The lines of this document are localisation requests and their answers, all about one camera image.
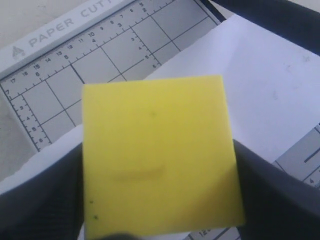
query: gray surface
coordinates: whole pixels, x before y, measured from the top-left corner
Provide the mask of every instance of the gray surface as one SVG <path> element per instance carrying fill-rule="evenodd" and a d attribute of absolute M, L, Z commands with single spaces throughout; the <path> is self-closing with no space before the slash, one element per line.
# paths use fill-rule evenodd
<path fill-rule="evenodd" d="M 0 181 L 18 171 L 34 153 L 0 95 Z"/>

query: white paper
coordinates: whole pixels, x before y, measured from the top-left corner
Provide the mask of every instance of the white paper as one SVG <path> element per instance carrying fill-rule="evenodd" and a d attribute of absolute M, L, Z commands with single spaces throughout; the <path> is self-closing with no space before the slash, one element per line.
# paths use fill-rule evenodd
<path fill-rule="evenodd" d="M 214 74 L 224 79 L 233 138 L 268 162 L 320 121 L 320 57 L 237 15 L 147 79 Z"/>

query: logo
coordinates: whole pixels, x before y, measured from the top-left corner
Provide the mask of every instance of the logo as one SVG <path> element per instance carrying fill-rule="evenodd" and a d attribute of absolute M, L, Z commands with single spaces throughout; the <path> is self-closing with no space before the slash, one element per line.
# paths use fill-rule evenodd
<path fill-rule="evenodd" d="M 20 56 L 24 57 L 25 55 L 25 51 L 23 51 L 21 48 L 13 46 L 12 57 L 14 58 L 14 60 L 18 60 Z"/>

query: black plastic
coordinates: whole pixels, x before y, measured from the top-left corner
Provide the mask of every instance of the black plastic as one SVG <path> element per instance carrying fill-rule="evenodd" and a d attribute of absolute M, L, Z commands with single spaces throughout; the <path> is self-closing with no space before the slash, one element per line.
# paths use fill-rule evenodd
<path fill-rule="evenodd" d="M 320 191 L 234 141 L 246 225 L 242 240 L 319 240 Z"/>

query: yellow sticky note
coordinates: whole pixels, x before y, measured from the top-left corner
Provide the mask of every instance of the yellow sticky note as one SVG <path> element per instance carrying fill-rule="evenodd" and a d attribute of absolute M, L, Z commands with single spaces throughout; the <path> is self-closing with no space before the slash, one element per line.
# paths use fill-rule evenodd
<path fill-rule="evenodd" d="M 244 223 L 221 76 L 85 85 L 86 237 Z"/>

